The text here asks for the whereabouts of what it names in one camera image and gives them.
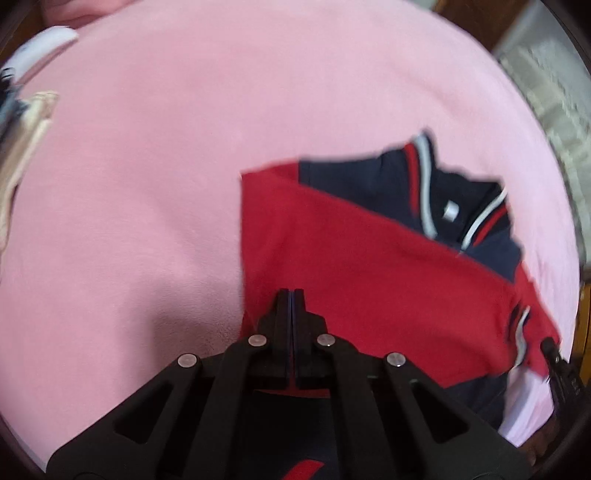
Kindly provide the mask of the red and navy jacket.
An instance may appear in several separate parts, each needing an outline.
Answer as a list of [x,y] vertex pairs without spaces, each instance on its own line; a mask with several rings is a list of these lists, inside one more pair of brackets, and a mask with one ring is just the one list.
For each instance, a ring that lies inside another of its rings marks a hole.
[[242,269],[243,334],[277,292],[301,289],[332,333],[404,354],[494,427],[511,372],[549,374],[541,345],[559,333],[506,189],[442,169],[427,133],[362,159],[245,173]]

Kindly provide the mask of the pink bed sheet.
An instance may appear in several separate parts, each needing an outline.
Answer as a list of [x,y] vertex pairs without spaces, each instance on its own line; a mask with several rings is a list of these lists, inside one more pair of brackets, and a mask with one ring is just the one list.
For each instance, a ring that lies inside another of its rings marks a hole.
[[572,347],[579,258],[557,161],[474,38],[407,1],[137,1],[79,31],[1,260],[1,413],[37,466],[186,351],[242,322],[242,171],[433,132],[507,186]]

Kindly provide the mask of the light green folded garment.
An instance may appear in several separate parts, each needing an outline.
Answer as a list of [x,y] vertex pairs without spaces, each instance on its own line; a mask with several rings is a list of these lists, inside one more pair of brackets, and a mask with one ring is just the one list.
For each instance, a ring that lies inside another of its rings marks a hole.
[[16,118],[1,143],[1,251],[8,243],[16,190],[51,124],[58,99],[57,92],[45,91],[20,101]]

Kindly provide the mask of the pink folded quilt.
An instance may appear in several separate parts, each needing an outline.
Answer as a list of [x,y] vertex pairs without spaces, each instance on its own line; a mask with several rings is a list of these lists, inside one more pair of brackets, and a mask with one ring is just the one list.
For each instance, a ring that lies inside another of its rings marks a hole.
[[132,3],[133,0],[46,0],[41,7],[49,26],[76,29]]

